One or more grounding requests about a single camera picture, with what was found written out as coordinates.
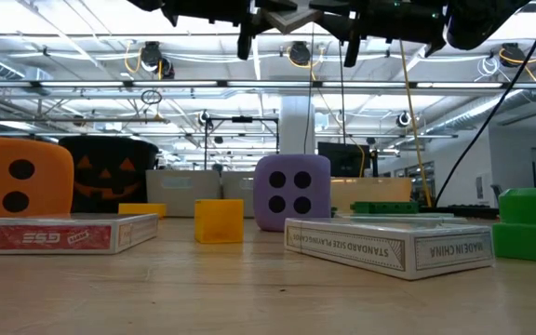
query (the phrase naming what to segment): ceiling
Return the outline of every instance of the ceiling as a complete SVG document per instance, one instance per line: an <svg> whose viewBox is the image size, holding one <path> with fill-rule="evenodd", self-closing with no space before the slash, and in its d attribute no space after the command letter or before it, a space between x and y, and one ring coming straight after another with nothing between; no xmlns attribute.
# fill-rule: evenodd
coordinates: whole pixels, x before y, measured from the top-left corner
<svg viewBox="0 0 536 335"><path fill-rule="evenodd" d="M307 24L290 35L281 35L278 31L271 30L257 36L254 40L256 46L252 48L255 57L250 56L249 60L243 61L236 56L239 29L230 24L209 24L204 20L181 17L178 26L172 27L159 11L144 12L126 0L36 0L33 4L37 7L37 13L27 8L30 5L23 6L21 1L0 0L0 61L11 68L40 69L54 80L155 80L153 74L143 69L133 74L125 65L127 55L130 66L136 67L138 49L146 41L161 43L163 54L175 68L176 80L309 81L309 69L291 65L287 57L288 47L294 41L313 45L315 80L340 81L341 77L347 83L404 80L400 45L397 41L386 44L381 38L370 38L362 43L357 65L353 68L342 68L340 58L341 55L344 58L346 46L339 48L338 41L328 32L317 25ZM516 69L500 66L497 56L493 60L486 60L489 53L497 55L502 43L507 42L518 43L526 51L535 36L536 13L518 13L487 42L474 50L457 50L447 46L425 59L421 56L424 45L405 43L409 80L505 82L512 78ZM390 52L390 57L386 57L387 51ZM536 73L536 62L531 64L530 69ZM530 81L524 75L521 80ZM0 104L0 117L13 112L13 106L17 106L20 111L35 114L39 111L40 99L40 111L47 111L47 117L74 117L78 114L86 117L117 117L124 120L118 121L122 122L118 129L126 133L195 133L200 131L197 117L201 111L207 110L211 116L223 117L241 114L278 117L282 109L280 97L306 95L307 88L168 88L162 90L163 101L150 107L145 107L137 98L139 90L135 90L131 95L122 89L104 90L94 87L86 90L88 93L103 94L105 99L80 99L79 95L78 98L64 99L63 97L69 97L73 93L70 88L54 89L53 92L57 95L35 97L28 96L19 89L0 88L0 102L9 104ZM349 132L395 134L407 131L408 128L399 129L395 124L396 117L408 109L407 97L402 95L402 92L382 89L366 94L356 89L345 93L344 110ZM439 122L465 103L488 95L481 90L442 93L444 92L432 90L419 92L412 97L420 127ZM313 103L317 113L328 115L328 126L321 131L340 133L334 116L342 109L341 92L338 89L314 90ZM139 114L135 113L134 105L141 111ZM166 122L141 122L139 117L143 118L143 111L146 110L147 118L159 114ZM528 112L530 110L525 108L522 113ZM505 117L514 117L514 114L506 115ZM105 124L112 122L99 123L96 125L98 128L94 127L93 123L85 127L69 123L47 123L33 127L51 132L112 131L109 129L113 129L114 125ZM528 125L536 125L536 122L529 121ZM22 129L0 124L1 130ZM262 154L269 153L269 150L275 147L275 138L269 133L269 129L266 129L266 125L260 123L227 122L215 131L216 134L266 134L264 138L225 138L223 144L213 144L215 147L240 148L237 153L241 154L241 159L237 162L246 164L233 164L233 161L219 159L233 155L236 150L212 149L216 154L212 159L226 163L231 168L251 168ZM195 147L197 141L203 140L200 138L158 136L144 140L158 144L167 153L180 154L183 158L181 164L188 168L191 163L203 159L203 151Z"/></svg>

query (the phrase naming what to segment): black cable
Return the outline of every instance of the black cable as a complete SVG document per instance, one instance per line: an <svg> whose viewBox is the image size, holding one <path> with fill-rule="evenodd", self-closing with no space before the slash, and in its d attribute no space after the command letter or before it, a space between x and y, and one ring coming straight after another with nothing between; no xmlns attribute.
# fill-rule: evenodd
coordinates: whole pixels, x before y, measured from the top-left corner
<svg viewBox="0 0 536 335"><path fill-rule="evenodd" d="M339 43L339 58L341 64L342 143L346 145L346 117L344 117L344 74L342 71L342 42Z"/></svg>
<svg viewBox="0 0 536 335"><path fill-rule="evenodd" d="M485 128L488 125L489 121L491 121L491 118L498 112L498 110L500 109L500 106L502 106L503 101L506 100L506 97L508 96L508 93L510 93L510 91L514 87L516 81L518 81L518 78L520 77L520 75L525 71L525 69L527 67L527 63L529 62L530 58L532 57L532 54L535 52L535 49L536 49L536 38L535 38L535 42L533 42L533 44L532 44L532 47L530 47L529 54L524 59L522 64L520 64L520 68L518 68L518 71L516 72L516 75L514 76L514 78L510 82L510 84L508 85L508 88L502 94L502 97L500 98L498 103L495 105L495 107L493 107L493 110L491 111L491 113L489 113L488 118L485 120L483 125L479 128L479 131L476 133L476 135L473 138L473 140L469 143L469 145L466 147L464 152L462 152L461 156L458 158L458 160L454 164L454 167L452 167L452 170L450 171L450 174L446 177L446 180L444 181L444 184L443 184L442 188L439 190L439 194L437 195L437 198L435 199L434 207L437 207L437 204L439 203L439 199L442 197L442 194L444 193L444 190L446 190L446 186L448 186L450 178L452 178L452 175L454 174L454 171L456 170L458 165L462 162L462 160L464 159L466 154L469 152L469 150L471 150L471 148L473 147L473 145L475 144L475 142L479 138L479 136L481 136L481 134L483 133L483 130L485 130Z"/></svg>
<svg viewBox="0 0 536 335"><path fill-rule="evenodd" d="M307 135L309 134L309 121L312 113L312 86L314 85L314 27L312 23L312 44L309 57L309 94L307 102L307 123L305 124L305 137L303 138L303 154L307 154Z"/></svg>

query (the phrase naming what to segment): table surface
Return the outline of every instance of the table surface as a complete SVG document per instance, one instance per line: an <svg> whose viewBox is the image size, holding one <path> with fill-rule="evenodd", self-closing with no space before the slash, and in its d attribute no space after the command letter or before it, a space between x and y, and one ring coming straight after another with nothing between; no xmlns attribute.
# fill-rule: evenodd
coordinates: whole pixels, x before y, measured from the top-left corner
<svg viewBox="0 0 536 335"><path fill-rule="evenodd" d="M536 334L536 262L409 282L192 220L117 255L0 256L0 334Z"/></svg>

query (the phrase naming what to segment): jack-o-lantern bucket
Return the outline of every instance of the jack-o-lantern bucket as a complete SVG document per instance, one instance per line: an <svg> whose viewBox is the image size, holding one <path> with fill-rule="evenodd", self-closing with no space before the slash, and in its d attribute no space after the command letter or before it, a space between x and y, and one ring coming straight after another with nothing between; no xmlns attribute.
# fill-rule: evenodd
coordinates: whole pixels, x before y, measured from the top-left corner
<svg viewBox="0 0 536 335"><path fill-rule="evenodd" d="M72 136L60 145L74 158L72 212L116 213L119 203L146 202L146 170L158 148L145 141Z"/></svg>

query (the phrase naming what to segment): green block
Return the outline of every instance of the green block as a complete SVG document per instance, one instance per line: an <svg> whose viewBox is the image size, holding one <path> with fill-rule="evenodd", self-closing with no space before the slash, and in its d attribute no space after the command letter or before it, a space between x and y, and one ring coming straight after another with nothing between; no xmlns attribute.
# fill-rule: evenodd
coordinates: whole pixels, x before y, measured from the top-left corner
<svg viewBox="0 0 536 335"><path fill-rule="evenodd" d="M496 256L536 261L536 189L500 195L500 219L493 225Z"/></svg>
<svg viewBox="0 0 536 335"><path fill-rule="evenodd" d="M416 202L355 202L351 204L354 214L416 214Z"/></svg>

